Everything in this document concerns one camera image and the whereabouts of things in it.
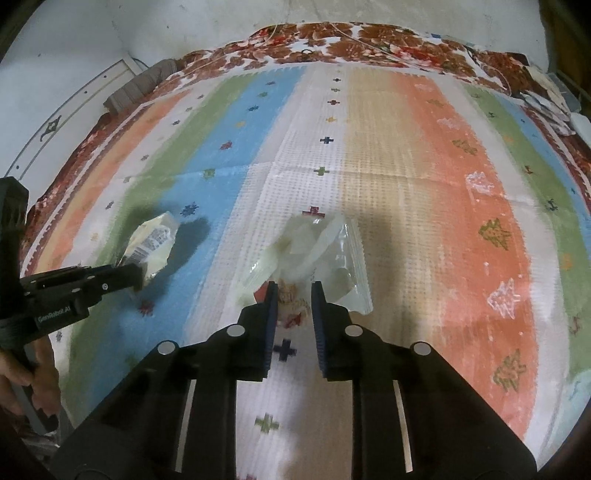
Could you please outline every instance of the metal rivet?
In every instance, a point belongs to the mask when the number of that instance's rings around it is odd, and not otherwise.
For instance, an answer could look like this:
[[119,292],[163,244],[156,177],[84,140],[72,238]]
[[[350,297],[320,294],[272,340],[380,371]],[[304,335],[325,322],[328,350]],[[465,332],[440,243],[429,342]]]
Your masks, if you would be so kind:
[[417,355],[425,356],[431,353],[431,346],[425,342],[418,342],[414,344],[413,350]]
[[230,325],[226,330],[226,333],[231,337],[240,337],[244,335],[245,332],[246,330],[244,327],[238,324]]
[[358,337],[363,333],[363,329],[359,325],[349,325],[345,333],[350,337]]
[[158,353],[161,355],[170,355],[177,349],[177,346],[168,340],[158,345]]

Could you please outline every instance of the orange stripe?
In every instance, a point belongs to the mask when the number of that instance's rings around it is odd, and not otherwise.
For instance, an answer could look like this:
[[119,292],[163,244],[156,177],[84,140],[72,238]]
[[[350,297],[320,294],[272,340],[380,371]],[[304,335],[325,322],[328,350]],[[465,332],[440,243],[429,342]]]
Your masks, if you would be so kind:
[[[406,93],[412,115],[432,152],[430,179],[440,201],[433,205],[441,225],[444,268],[437,274],[447,292],[441,330],[435,347],[487,400],[521,438],[529,425],[535,400],[537,344],[530,302],[530,262],[521,230],[505,199],[485,150],[470,126],[447,102],[434,81],[394,74],[394,87]],[[466,187],[466,176],[484,173],[492,195]],[[479,234],[489,220],[499,219],[511,236],[505,248]],[[515,283],[521,301],[515,319],[495,311],[487,298],[501,282]],[[526,370],[515,388],[493,382],[495,371],[519,349]],[[508,379],[511,365],[500,378]]]
[[54,229],[41,254],[36,272],[60,268],[65,257],[72,250],[84,218],[94,207],[105,187],[129,154],[148,135],[187,92],[153,103],[145,113],[121,136],[121,139],[104,156],[100,163],[84,180],[84,184],[74,194],[66,211]]

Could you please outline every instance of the human hand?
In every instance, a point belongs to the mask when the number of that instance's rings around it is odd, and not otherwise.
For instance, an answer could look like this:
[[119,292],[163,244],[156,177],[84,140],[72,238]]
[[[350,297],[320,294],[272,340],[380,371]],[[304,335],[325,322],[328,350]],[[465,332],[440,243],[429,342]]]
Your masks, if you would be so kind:
[[37,367],[30,372],[8,351],[0,349],[0,405],[15,415],[24,415],[10,383],[33,387],[33,406],[41,408],[50,417],[60,411],[59,373],[55,366],[49,337],[32,343]]

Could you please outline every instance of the plastic bag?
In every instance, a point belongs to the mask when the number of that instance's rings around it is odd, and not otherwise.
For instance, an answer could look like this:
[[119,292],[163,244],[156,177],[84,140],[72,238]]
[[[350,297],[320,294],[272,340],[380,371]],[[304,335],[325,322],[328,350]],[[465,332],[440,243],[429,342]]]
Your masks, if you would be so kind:
[[144,285],[166,266],[178,227],[172,214],[166,212],[142,223],[131,235],[122,263],[144,267]]
[[239,282],[239,305],[255,303],[268,280],[279,284],[280,322],[300,322],[310,316],[311,284],[321,281],[326,300],[353,312],[368,314],[369,292],[363,245],[354,219],[341,213],[295,216],[282,235],[262,253]]

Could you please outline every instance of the white plastic bag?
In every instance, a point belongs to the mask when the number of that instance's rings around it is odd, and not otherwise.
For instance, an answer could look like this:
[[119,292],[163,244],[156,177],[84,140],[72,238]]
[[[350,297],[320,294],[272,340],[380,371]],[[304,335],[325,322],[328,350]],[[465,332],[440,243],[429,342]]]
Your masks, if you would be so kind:
[[172,214],[166,212],[142,223],[131,235],[122,263],[144,267],[144,285],[166,266],[178,227]]

